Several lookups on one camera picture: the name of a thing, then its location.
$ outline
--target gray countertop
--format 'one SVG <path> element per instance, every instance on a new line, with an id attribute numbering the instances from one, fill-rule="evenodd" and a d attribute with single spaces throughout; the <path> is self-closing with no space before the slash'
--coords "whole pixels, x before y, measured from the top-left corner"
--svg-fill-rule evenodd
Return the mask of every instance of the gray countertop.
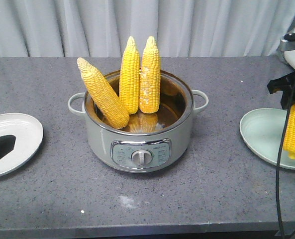
<path id="1" fill-rule="evenodd" d="M 104 74 L 121 63 L 89 61 Z M 209 106 L 177 162 L 130 174 L 94 155 L 85 121 L 68 111 L 69 97 L 85 91 L 76 58 L 0 58 L 0 114 L 29 114 L 44 127 L 37 153 L 0 177 L 0 238 L 277 230 L 276 168 L 247 148 L 239 122 L 280 109 L 281 93 L 266 85 L 292 69 L 275 56 L 164 58 L 162 69 L 207 93 Z M 280 186 L 285 226 L 295 227 L 294 170 L 281 169 Z"/>

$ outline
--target black cable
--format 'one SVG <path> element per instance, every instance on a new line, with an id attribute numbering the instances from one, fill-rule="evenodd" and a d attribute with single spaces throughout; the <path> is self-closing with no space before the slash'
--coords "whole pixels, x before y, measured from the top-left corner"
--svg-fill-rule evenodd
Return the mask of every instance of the black cable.
<path id="1" fill-rule="evenodd" d="M 285 234 L 285 230 L 283 227 L 283 221 L 282 221 L 282 217 L 281 217 L 281 208 L 280 208 L 280 194 L 279 194 L 279 192 L 280 192 L 280 187 L 279 187 L 280 160 L 281 160 L 283 143 L 285 140 L 285 135 L 286 135 L 287 127 L 288 127 L 288 121 L 289 121 L 289 115 L 290 115 L 290 111 L 291 111 L 291 104 L 292 104 L 292 100 L 293 100 L 294 89 L 295 89 L 295 81 L 293 83 L 292 92 L 291 92 L 289 102 L 288 102 L 287 116 L 286 116 L 286 121 L 285 121 L 283 131 L 282 131 L 280 147 L 279 147 L 279 152 L 278 152 L 278 158 L 277 158 L 277 167 L 276 167 L 276 203 L 277 203 L 278 224 L 279 224 L 279 229 L 280 229 L 282 239 L 286 238 L 286 234 Z"/>

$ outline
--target control panel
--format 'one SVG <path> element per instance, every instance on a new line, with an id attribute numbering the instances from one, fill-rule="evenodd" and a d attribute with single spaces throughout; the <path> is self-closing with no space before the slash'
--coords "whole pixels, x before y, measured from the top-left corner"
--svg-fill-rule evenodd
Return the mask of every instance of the control panel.
<path id="1" fill-rule="evenodd" d="M 114 141 L 111 145 L 111 158 L 126 168 L 152 168 L 165 163 L 171 156 L 170 139 L 158 141 Z"/>

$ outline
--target electric pot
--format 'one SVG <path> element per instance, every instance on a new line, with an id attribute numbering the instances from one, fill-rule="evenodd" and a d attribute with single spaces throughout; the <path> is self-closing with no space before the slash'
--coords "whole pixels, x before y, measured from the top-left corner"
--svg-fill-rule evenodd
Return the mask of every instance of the electric pot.
<path id="1" fill-rule="evenodd" d="M 119 71 L 105 75 L 118 94 Z M 205 103 L 195 107 L 194 95 Z M 83 99 L 82 111 L 72 108 Z M 95 155 L 107 165 L 126 172 L 146 173 L 174 163 L 187 149 L 195 116 L 208 105 L 207 95 L 191 90 L 178 77 L 161 71 L 160 108 L 154 114 L 138 112 L 127 127 L 110 127 L 88 92 L 68 100 L 70 112 L 86 121 L 88 142 Z"/>

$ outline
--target pot handle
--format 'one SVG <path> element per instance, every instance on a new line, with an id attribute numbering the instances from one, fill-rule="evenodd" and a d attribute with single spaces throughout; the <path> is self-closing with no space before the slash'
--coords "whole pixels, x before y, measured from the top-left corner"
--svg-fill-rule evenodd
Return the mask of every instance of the pot handle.
<path id="1" fill-rule="evenodd" d="M 208 99 L 208 96 L 202 92 L 202 91 L 199 91 L 199 90 L 192 90 L 192 93 L 193 95 L 196 95 L 196 96 L 201 96 L 203 97 L 203 99 L 206 101 L 204 105 L 200 106 L 200 107 L 196 107 L 195 104 L 194 104 L 194 115 L 197 115 L 199 112 L 203 111 L 204 109 L 207 108 L 208 106 L 208 103 L 209 103 L 209 99 Z"/>
<path id="2" fill-rule="evenodd" d="M 69 100 L 68 100 L 68 108 L 69 108 L 69 111 L 71 113 L 74 113 L 75 115 L 77 116 L 84 116 L 85 115 L 85 112 L 83 111 L 78 111 L 78 110 L 75 110 L 74 108 L 72 108 L 71 104 L 73 101 L 77 100 L 77 99 L 83 99 L 84 98 L 84 95 L 85 93 L 77 93 L 75 95 L 72 95 Z"/>

